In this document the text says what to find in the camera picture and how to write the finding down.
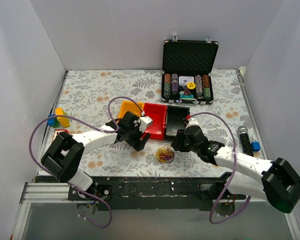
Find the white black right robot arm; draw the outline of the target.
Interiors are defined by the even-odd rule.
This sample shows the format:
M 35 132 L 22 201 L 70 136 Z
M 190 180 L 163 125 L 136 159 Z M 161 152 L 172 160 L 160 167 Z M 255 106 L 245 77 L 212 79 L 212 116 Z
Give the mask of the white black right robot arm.
M 178 130 L 171 147 L 177 152 L 194 152 L 205 163 L 235 172 L 216 186 L 217 195 L 246 195 L 268 201 L 275 209 L 289 214 L 300 200 L 300 176 L 283 158 L 265 160 L 234 153 L 221 142 L 208 140 L 198 125 Z

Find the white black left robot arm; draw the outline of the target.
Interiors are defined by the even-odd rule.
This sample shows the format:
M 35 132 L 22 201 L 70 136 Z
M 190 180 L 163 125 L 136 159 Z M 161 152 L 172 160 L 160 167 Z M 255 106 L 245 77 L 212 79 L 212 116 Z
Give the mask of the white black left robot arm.
M 76 187 L 85 200 L 91 200 L 96 196 L 97 187 L 95 181 L 79 167 L 82 156 L 119 142 L 126 142 L 139 152 L 151 136 L 146 130 L 152 123 L 149 116 L 137 116 L 127 111 L 123 118 L 107 122 L 99 131 L 73 135 L 63 131 L 52 141 L 40 163 L 59 182 Z

